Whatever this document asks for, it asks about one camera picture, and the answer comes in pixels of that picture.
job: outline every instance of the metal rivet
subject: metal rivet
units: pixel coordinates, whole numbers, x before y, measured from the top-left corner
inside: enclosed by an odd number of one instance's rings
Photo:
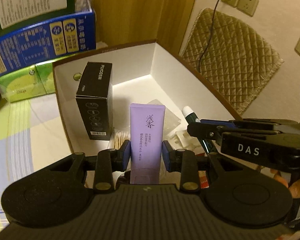
[[[99,182],[96,184],[96,189],[98,190],[108,190],[111,188],[111,184],[107,182]]]
[[[182,187],[185,190],[196,190],[199,187],[199,185],[195,182],[185,182],[184,184],[182,184]]]
[[[73,75],[73,79],[75,80],[75,81],[79,81],[80,80],[80,78],[81,78],[81,73],[76,73],[76,74],[74,74]]]

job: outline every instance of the blue box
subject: blue box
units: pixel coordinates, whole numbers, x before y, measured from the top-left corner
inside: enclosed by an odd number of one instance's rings
[[[95,13],[89,0],[77,0],[74,14],[43,21],[0,37],[0,76],[95,48]]]

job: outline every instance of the white cap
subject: white cap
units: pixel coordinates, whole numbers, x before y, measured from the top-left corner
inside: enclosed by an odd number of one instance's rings
[[[182,108],[181,112],[184,117],[187,117],[189,114],[194,113],[194,111],[189,106],[185,106],[184,108]]]

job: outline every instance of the black box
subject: black box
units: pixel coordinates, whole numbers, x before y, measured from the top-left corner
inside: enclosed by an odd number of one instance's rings
[[[75,96],[90,140],[110,140],[112,133],[112,64],[88,62]]]

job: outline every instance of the black cable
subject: black cable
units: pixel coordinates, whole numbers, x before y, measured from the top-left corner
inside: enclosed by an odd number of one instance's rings
[[[209,37],[209,40],[208,40],[208,44],[206,46],[206,48],[204,49],[200,59],[199,59],[199,63],[198,63],[198,71],[199,71],[199,68],[200,68],[200,62],[202,60],[202,57],[204,56],[204,54],[207,52],[208,50],[208,47],[210,45],[210,42],[211,42],[211,39],[212,39],[212,35],[213,35],[213,23],[214,23],[214,16],[216,14],[216,10],[217,10],[217,6],[218,6],[218,3],[219,3],[220,0],[217,1],[216,3],[216,6],[214,7],[214,10],[213,10],[213,15],[212,15],[212,20],[211,20],[211,27],[210,27],[210,37]]]

